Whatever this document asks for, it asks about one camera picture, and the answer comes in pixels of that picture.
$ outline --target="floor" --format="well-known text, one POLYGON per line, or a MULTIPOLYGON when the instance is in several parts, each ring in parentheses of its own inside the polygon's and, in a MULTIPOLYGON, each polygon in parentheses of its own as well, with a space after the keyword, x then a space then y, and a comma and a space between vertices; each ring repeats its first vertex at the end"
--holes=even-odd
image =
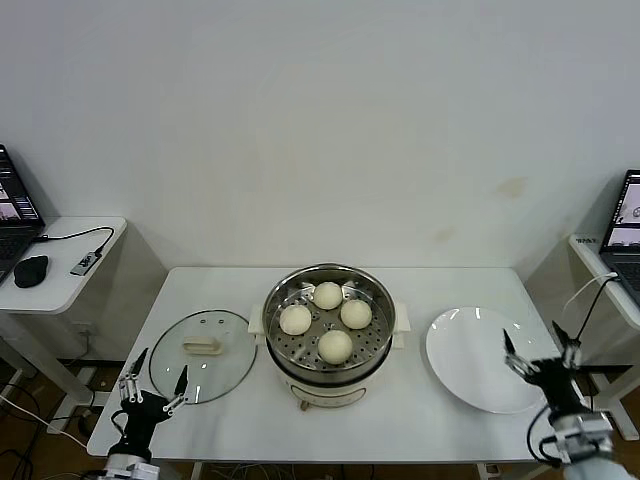
MULTIPOLYGON (((6 365, 0 364, 0 382, 7 382, 13 371, 6 365)), ((94 376, 90 387, 93 389, 111 389, 119 368, 100 368, 94 376)), ((37 375, 34 379, 23 380, 20 385, 30 392, 37 400, 42 415, 51 418, 57 404, 62 400, 62 392, 47 378, 37 375)), ((34 402, 22 392, 14 393, 12 400, 20 406, 33 410, 34 402)), ((640 425, 640 389, 628 395, 624 401, 631 416, 640 425)), ((74 415, 80 415, 85 409, 77 409, 74 415)), ((14 415, 20 412, 11 410, 14 415)), ((97 421, 96 413, 90 414, 86 419, 86 426, 92 428, 97 421)), ((51 476, 51 480, 78 479, 81 473, 88 470, 100 469, 104 465, 104 459, 92 458, 81 450, 76 444, 61 438, 58 435, 47 435, 40 430, 35 436, 37 425, 9 416, 5 411, 0 411, 0 479, 2 480, 44 480, 51 476), (25 471, 25 463, 19 457, 9 452, 14 450, 19 454, 27 451, 30 443, 33 448, 30 460, 33 464, 33 472, 25 471)), ((78 429, 78 418, 71 420, 67 432, 83 437, 78 429)), ((625 465, 630 473, 640 478, 640 442, 625 442, 616 435, 617 461, 625 465)), ((172 464, 184 479, 189 479, 192 464, 172 464)), ((503 471, 508 471, 509 466, 501 466, 503 471)), ((475 465, 265 465, 245 466, 235 464, 206 465, 202 474, 202 480, 224 479, 248 479, 248 480, 477 480, 478 474, 475 465)), ((560 480, 560 472, 550 471, 539 477, 539 480, 560 480)))

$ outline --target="white wall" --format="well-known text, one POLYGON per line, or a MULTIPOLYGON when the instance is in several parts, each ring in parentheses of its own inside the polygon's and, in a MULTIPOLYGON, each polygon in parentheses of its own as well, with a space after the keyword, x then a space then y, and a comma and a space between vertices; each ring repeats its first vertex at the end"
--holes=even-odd
POLYGON ((0 138, 38 199, 126 217, 167 268, 526 279, 637 166, 633 0, 4 0, 0 15, 0 138))

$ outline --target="white table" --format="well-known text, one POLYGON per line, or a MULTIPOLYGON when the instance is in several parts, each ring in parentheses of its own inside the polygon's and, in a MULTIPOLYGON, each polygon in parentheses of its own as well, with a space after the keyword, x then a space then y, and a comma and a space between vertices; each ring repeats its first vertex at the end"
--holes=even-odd
MULTIPOLYGON (((46 345, 34 338, 23 323, 11 314, 54 315, 67 310, 78 297, 83 287, 126 228, 121 217, 57 217, 45 219, 47 224, 43 234, 50 237, 65 236, 91 228, 108 226, 114 229, 113 238, 102 250, 102 258, 84 276, 71 275, 70 270, 89 252, 98 248, 109 235, 108 231, 97 231, 80 237, 33 244, 23 258, 47 255, 49 266, 45 280, 35 287, 18 288, 11 273, 0 284, 0 336, 20 355, 33 364, 44 375, 58 385, 68 396, 56 412, 56 417, 70 415, 77 405, 88 405, 92 392, 85 386, 94 369, 83 369, 78 378, 73 376, 49 352, 46 345)), ((98 395, 94 404, 99 405, 106 398, 98 395)), ((62 420, 57 427, 63 427, 62 420)))
MULTIPOLYGON (((205 309, 227 309, 249 318, 289 268, 175 268, 167 277, 127 359, 181 318, 205 309)), ((458 400, 439 382, 425 359, 431 321, 455 306, 478 305, 503 312, 531 330, 540 357, 557 349, 517 275, 506 268, 367 269, 408 307, 412 332, 405 348, 392 350, 379 381, 348 407, 311 408, 279 380, 266 347, 231 393, 186 406, 160 424, 154 458, 204 461, 320 463, 477 463, 531 461, 525 433, 537 409, 494 415, 458 400)), ((143 388, 153 391, 148 368, 143 388)), ((117 388, 89 441, 91 455, 105 456, 118 440, 109 417, 120 402, 117 388)))
MULTIPOLYGON (((602 245, 602 235, 571 235, 569 244, 593 276, 604 275, 611 271, 598 253, 600 245, 602 245)), ((606 278, 602 278, 598 281, 602 284, 605 280, 606 278)), ((616 282, 609 282, 604 292, 629 326, 640 330, 640 308, 622 285, 616 282)), ((602 345, 597 349, 606 351, 610 346, 607 342, 609 340, 604 339, 602 345)), ((625 440, 639 440, 638 429, 633 424, 631 417, 629 417, 620 400, 637 387, 640 387, 640 365, 634 365, 613 383, 609 383, 607 377, 603 374, 593 374, 591 378, 600 391, 593 397, 594 407, 611 412, 611 416, 620 429, 622 438, 625 440)))

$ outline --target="white plate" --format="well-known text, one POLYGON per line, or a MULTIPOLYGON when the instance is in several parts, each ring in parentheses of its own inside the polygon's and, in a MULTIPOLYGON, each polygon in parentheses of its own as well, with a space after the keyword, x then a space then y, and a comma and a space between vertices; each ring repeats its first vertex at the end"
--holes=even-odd
POLYGON ((457 397, 491 413, 518 413, 538 403, 542 391, 505 364, 503 328, 518 354, 535 358, 535 340, 523 325, 481 307, 454 308, 436 318, 427 333, 427 356, 457 397))

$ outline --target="computer mouse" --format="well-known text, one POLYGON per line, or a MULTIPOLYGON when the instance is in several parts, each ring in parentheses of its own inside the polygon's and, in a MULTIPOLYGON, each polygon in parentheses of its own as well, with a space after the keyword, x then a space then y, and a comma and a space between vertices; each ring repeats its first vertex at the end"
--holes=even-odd
POLYGON ((28 288, 42 283, 47 276, 47 265, 49 265, 49 257, 46 255, 22 260, 13 269, 16 285, 20 288, 28 288))

